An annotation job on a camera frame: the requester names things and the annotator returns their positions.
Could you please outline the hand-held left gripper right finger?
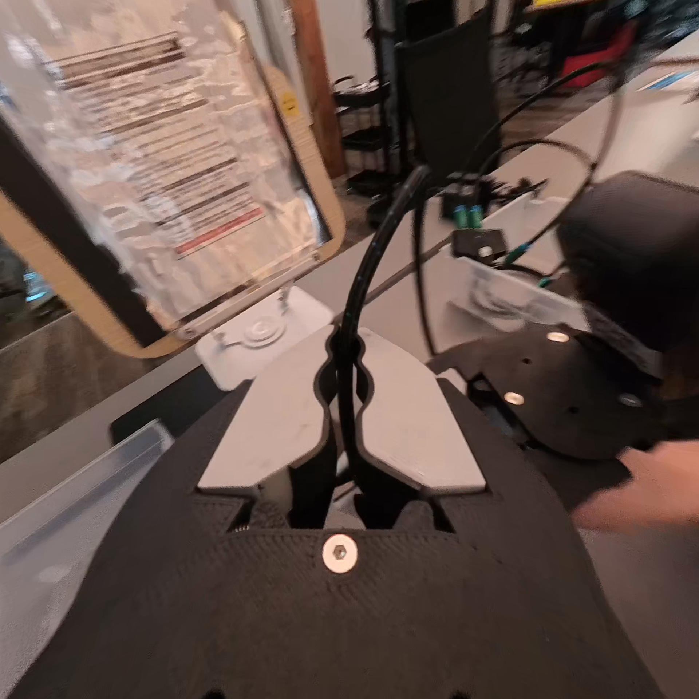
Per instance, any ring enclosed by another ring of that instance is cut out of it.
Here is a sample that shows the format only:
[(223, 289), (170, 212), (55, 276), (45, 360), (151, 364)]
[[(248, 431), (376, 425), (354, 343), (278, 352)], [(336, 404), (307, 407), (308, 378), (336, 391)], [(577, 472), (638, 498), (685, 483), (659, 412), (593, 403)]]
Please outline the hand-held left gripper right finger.
[(367, 328), (356, 358), (356, 446), (366, 462), (427, 496), (481, 493), (486, 480), (435, 374)]

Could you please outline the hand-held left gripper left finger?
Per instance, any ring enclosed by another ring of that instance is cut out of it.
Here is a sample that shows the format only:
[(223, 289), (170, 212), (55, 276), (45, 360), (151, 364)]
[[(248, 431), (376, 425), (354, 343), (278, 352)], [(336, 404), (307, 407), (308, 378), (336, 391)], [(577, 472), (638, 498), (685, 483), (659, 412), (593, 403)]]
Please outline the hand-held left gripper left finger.
[(280, 354), (256, 376), (197, 488), (204, 494), (293, 498), (291, 471), (319, 453), (328, 434), (317, 377), (328, 366), (327, 325)]

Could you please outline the person's right hand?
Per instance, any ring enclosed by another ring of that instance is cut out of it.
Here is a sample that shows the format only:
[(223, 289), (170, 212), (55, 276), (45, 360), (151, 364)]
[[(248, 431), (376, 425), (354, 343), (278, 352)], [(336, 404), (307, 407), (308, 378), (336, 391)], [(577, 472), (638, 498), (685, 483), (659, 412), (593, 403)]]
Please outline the person's right hand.
[(578, 528), (630, 534), (698, 525), (698, 441), (661, 442), (648, 452), (628, 449), (620, 460), (631, 478), (575, 508)]

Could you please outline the white sign base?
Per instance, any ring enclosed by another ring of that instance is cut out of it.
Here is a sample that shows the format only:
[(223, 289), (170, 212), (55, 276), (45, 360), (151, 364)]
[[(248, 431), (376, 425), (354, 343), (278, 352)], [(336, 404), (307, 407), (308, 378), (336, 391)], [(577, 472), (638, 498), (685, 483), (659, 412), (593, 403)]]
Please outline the white sign base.
[(206, 334), (194, 349), (216, 386), (231, 391), (333, 317), (315, 297), (287, 286)]

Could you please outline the translucent plastic box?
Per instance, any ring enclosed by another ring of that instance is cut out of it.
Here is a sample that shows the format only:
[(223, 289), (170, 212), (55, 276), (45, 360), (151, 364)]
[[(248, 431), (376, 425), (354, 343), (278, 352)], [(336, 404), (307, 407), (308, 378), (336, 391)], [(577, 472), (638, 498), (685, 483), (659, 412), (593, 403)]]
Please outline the translucent plastic box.
[[(562, 197), (539, 198), (530, 192), (506, 204), (485, 217), (483, 229), (500, 230), (506, 252), (528, 241), (544, 224), (550, 222), (568, 203)], [(515, 262), (525, 271), (502, 271), (468, 258), (447, 260), (457, 271), (458, 284), (451, 292), (450, 302), (495, 329), (511, 333), (522, 329), (527, 322), (549, 326), (560, 324), (579, 331), (589, 326), (580, 303), (572, 292), (554, 291), (554, 283), (539, 287), (539, 276), (554, 279), (564, 269), (561, 249), (554, 229), (547, 232)]]

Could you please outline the small black adapter box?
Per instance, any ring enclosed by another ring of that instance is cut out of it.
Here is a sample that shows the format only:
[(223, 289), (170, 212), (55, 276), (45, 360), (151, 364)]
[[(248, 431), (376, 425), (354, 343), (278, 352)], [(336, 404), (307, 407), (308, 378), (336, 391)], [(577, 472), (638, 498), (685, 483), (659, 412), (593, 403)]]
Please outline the small black adapter box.
[(508, 243), (502, 229), (457, 229), (451, 234), (451, 256), (489, 261), (503, 257)]

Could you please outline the red storage crate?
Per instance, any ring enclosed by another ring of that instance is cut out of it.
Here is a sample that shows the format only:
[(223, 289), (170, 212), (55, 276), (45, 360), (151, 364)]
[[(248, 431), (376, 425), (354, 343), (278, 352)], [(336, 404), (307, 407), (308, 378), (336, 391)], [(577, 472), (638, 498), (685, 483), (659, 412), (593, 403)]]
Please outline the red storage crate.
[(567, 57), (561, 71), (561, 77), (586, 67), (590, 64), (616, 62), (624, 58), (637, 34), (638, 22), (630, 20), (619, 27), (609, 39), (578, 49), (572, 56)]

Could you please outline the clear plastic bin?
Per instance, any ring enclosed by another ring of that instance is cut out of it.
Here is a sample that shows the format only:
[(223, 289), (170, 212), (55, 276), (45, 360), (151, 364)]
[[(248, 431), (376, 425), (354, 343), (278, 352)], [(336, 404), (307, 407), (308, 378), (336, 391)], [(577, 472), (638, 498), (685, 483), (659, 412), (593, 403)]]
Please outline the clear plastic bin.
[(170, 448), (158, 420), (1, 524), (1, 697), (61, 625), (101, 540)]

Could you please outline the black fabric chair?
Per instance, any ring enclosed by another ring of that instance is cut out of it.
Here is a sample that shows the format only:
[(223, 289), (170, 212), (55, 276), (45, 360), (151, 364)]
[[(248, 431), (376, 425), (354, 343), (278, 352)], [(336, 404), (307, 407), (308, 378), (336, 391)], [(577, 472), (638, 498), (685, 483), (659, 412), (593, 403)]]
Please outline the black fabric chair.
[(416, 159), (429, 166), (436, 182), (477, 174), (502, 146), (491, 15), (486, 3), (458, 27), (398, 46)]

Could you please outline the wooden post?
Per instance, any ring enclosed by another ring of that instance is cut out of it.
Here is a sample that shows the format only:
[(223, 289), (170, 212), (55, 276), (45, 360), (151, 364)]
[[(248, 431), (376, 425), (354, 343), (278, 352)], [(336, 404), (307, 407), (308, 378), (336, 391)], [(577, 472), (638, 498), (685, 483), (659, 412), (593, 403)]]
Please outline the wooden post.
[(312, 117), (312, 131), (331, 179), (345, 174), (342, 135), (328, 76), (324, 39), (316, 1), (290, 1), (296, 54)]

